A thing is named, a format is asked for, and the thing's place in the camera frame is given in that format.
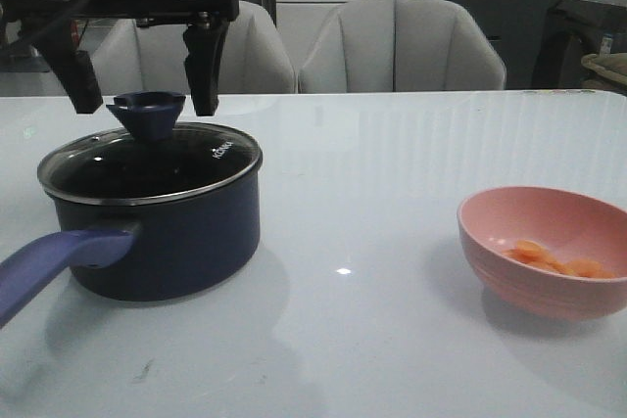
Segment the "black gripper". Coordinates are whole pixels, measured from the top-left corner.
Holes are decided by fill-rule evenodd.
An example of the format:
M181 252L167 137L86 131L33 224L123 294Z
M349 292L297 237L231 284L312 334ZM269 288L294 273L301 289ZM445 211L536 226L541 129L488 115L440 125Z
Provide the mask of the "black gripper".
M10 22L59 16L146 19L148 24L200 22L182 35L188 52L185 73L196 115L213 116L217 111L223 46L228 22L239 15L238 0L1 0L1 7ZM78 114L93 114L103 104L90 56L74 44L71 20L50 27L34 47Z

